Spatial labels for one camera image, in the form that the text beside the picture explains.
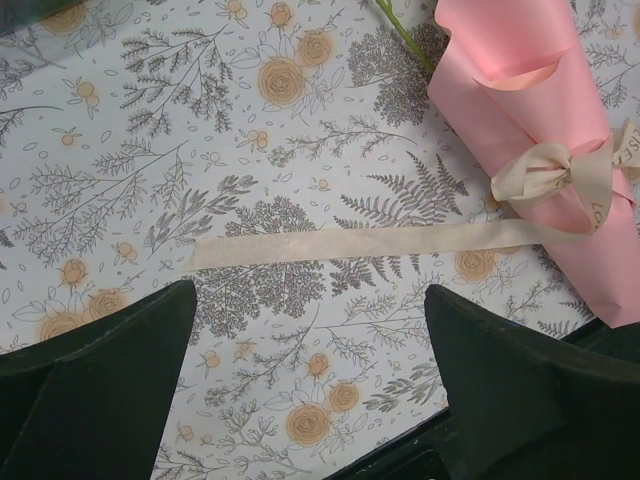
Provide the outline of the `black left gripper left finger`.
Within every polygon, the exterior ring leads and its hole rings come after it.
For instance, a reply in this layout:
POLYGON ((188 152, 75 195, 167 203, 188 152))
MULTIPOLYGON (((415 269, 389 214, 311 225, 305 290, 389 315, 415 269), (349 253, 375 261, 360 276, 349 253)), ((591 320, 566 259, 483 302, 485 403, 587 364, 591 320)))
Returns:
POLYGON ((196 306, 180 280, 2 355, 2 478, 150 478, 196 306))

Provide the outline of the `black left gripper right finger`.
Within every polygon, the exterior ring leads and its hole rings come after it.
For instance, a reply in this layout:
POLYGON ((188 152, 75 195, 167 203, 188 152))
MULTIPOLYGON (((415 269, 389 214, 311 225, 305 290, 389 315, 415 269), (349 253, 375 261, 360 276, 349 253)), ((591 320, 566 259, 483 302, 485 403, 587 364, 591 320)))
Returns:
POLYGON ((425 317, 470 478, 638 478, 637 324, 576 346, 440 285, 425 317))

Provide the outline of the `beige printed ribbon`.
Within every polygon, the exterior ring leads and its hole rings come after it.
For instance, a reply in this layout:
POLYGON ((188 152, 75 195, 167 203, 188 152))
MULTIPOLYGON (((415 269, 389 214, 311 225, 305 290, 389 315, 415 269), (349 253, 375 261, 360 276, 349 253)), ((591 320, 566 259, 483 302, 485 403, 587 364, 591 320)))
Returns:
POLYGON ((580 242, 604 226, 612 205, 612 175, 639 168, 639 130, 631 122, 590 153, 574 155, 562 144, 542 143, 504 166, 491 180, 498 201, 532 208, 571 185, 588 225, 568 232, 522 219, 426 227, 358 228, 259 234, 200 240, 184 269, 402 256, 580 242))

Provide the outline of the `pink wrapping paper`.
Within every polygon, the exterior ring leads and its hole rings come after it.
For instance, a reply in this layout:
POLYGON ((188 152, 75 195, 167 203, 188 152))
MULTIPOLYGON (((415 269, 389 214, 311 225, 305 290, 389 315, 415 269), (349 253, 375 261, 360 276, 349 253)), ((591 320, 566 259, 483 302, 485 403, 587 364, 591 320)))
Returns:
MULTIPOLYGON (((489 175, 543 143, 576 160, 610 136, 573 15, 564 1, 441 1, 436 22, 449 44, 428 94, 489 175)), ((610 327, 639 319, 635 199, 613 174, 604 224, 548 252, 591 311, 610 327)))

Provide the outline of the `pink rose flower stem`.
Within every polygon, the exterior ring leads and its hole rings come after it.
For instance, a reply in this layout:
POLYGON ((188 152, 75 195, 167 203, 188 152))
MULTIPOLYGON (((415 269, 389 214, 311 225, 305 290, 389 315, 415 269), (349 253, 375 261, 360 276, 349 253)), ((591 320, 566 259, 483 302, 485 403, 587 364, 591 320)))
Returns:
POLYGON ((404 40, 410 51, 420 61, 425 71, 432 74, 435 71, 434 63, 425 54, 420 45, 410 35, 408 30, 401 24, 400 20, 396 16, 391 0, 376 0, 376 5, 381 9, 383 14, 395 28, 399 36, 404 40))

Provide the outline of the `floral patterned table mat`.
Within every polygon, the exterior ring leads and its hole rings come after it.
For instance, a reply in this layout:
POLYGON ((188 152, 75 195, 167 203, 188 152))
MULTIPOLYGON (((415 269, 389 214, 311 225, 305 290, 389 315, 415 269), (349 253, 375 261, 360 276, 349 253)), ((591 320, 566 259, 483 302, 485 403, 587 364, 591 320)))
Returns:
MULTIPOLYGON (((392 1, 435 70, 441 1, 392 1)), ((639 5, 564 1, 610 136, 639 130, 639 5)), ((425 317, 440 285, 576 346, 610 327, 533 244, 187 272, 204 239, 522 219, 375 1, 5 1, 1 357, 190 280, 148 479, 472 479, 425 317)))

